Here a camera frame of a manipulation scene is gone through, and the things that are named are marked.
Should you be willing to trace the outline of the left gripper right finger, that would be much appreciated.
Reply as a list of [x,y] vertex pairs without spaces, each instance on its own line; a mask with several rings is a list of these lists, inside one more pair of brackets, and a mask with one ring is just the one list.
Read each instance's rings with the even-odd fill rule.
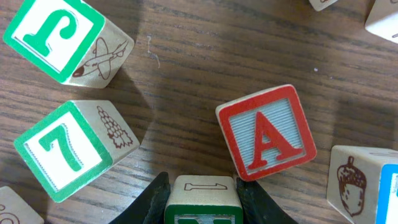
[[245,182],[237,177],[236,190],[243,208],[244,224],[298,224],[257,181]]

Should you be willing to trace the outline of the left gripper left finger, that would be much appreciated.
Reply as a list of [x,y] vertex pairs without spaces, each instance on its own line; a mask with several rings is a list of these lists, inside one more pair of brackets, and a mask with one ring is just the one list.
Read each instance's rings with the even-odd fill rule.
[[109,224],[163,223],[169,196],[169,174],[161,172],[135,201]]

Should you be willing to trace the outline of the green N block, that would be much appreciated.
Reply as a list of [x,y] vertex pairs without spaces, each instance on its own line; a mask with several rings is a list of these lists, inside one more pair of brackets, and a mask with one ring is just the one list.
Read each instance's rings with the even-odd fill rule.
[[165,206],[165,223],[243,223],[232,177],[180,175]]

